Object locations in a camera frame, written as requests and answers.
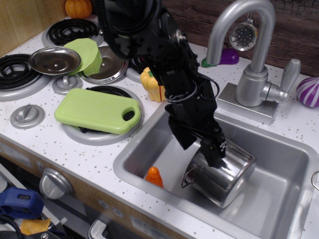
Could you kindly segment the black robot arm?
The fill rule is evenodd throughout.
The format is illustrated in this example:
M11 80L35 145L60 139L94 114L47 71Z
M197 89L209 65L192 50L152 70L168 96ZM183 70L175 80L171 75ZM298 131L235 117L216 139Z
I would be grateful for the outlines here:
M210 79L198 72L197 56L160 0L95 2L104 40L124 60L141 57L165 89L168 124L179 144L200 140L209 166L225 157L226 142L214 119L217 108Z

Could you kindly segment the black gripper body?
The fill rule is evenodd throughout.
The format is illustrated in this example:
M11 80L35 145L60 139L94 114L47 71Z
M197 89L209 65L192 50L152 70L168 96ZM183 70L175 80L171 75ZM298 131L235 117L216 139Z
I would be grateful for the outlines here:
M182 123L197 139L225 141L223 131L214 118L217 107L214 97L195 96L179 102L172 100L168 102L165 110L169 117L174 117Z

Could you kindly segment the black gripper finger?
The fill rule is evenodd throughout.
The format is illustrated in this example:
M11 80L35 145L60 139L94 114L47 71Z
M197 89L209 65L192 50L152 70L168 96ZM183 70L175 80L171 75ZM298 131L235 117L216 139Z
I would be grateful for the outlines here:
M184 150L188 149L196 142L197 137L189 132L187 127L183 126L182 123L177 121L174 117L168 118L168 125L176 140Z
M210 167L217 166L217 164L226 156L226 141L214 142L210 139L204 139L200 142L200 145L200 150Z

